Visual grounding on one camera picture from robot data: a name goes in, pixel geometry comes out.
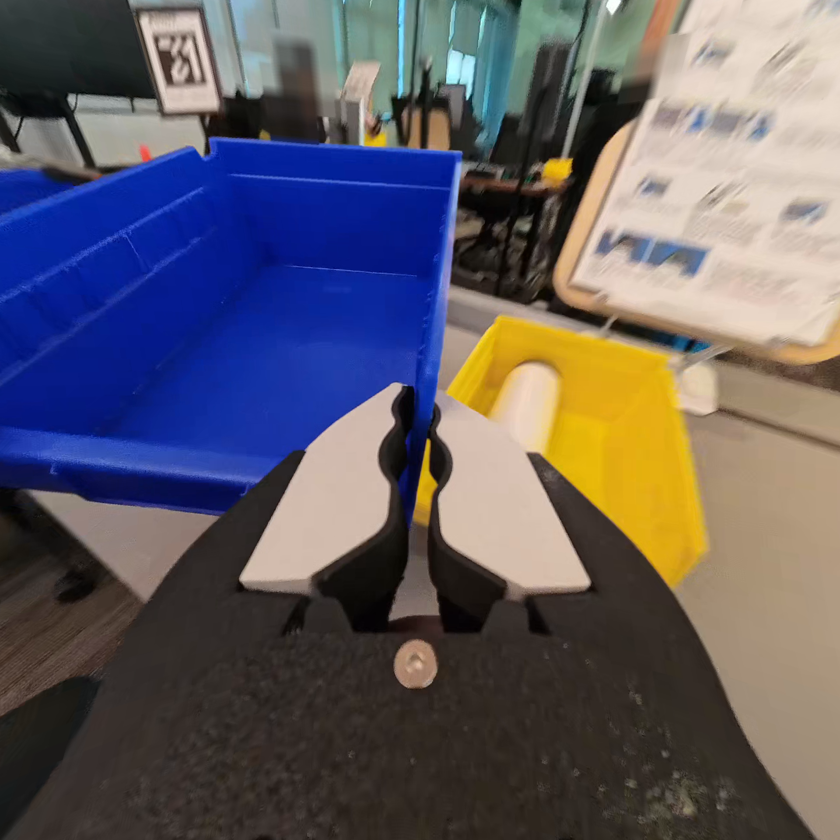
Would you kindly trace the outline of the white document stand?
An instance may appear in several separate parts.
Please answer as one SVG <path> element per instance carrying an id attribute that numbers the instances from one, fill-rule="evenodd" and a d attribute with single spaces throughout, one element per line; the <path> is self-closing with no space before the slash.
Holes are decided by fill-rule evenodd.
<path id="1" fill-rule="evenodd" d="M 671 365 L 683 413 L 707 417 L 718 410 L 718 373 L 714 362 L 729 350 L 724 345 L 709 344 L 674 357 Z"/>

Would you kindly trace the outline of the white plastic bottle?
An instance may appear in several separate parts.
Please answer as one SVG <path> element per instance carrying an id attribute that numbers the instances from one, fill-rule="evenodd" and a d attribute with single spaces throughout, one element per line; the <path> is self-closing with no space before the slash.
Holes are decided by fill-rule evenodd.
<path id="1" fill-rule="evenodd" d="M 561 391 L 561 376 L 554 367 L 541 361 L 523 362 L 501 384 L 489 419 L 524 451 L 546 456 Z"/>

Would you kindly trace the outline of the framed tag sign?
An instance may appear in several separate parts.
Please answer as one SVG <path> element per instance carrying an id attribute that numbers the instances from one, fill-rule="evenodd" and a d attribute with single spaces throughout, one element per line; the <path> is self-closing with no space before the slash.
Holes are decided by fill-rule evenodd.
<path id="1" fill-rule="evenodd" d="M 204 7 L 135 6 L 132 11 L 160 114 L 220 114 L 224 94 Z"/>

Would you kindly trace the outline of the blue plastic bin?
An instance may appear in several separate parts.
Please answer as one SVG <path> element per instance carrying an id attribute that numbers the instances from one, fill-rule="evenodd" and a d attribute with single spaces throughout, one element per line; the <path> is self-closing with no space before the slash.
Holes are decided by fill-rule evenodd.
<path id="1" fill-rule="evenodd" d="M 412 508 L 461 154 L 211 149 L 2 216 L 2 487 L 221 515 L 397 383 Z"/>
<path id="2" fill-rule="evenodd" d="M 75 185 L 72 179 L 57 171 L 1 170 L 1 215 L 63 193 Z"/>

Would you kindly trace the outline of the yellow plastic bin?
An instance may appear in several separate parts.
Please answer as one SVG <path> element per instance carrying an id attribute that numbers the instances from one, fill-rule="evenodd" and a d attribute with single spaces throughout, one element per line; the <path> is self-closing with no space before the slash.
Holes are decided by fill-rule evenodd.
<path id="1" fill-rule="evenodd" d="M 499 316 L 447 394 L 489 419 L 506 376 L 529 361 L 562 381 L 544 458 L 677 585 L 707 551 L 707 530 L 667 357 Z"/>

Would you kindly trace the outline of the large black screen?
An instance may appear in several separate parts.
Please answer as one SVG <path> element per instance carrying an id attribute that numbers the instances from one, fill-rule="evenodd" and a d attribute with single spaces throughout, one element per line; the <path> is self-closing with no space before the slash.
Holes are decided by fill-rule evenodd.
<path id="1" fill-rule="evenodd" d="M 126 1 L 2 1 L 1 85 L 20 95 L 155 98 Z"/>

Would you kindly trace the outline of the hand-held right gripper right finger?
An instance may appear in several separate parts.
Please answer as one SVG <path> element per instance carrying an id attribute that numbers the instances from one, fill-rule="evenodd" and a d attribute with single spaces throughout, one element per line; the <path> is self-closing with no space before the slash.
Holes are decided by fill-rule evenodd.
<path id="1" fill-rule="evenodd" d="M 428 432 L 428 469 L 427 563 L 445 629 L 477 633 L 497 604 L 592 588 L 529 454 L 445 392 Z"/>

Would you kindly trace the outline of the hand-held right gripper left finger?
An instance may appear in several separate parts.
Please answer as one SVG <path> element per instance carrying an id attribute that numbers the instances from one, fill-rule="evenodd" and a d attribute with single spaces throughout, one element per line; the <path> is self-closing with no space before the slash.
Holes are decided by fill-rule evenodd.
<path id="1" fill-rule="evenodd" d="M 249 592 L 333 599 L 355 629 L 377 628 L 407 561 L 400 488 L 414 389 L 392 383 L 305 450 L 238 582 Z"/>

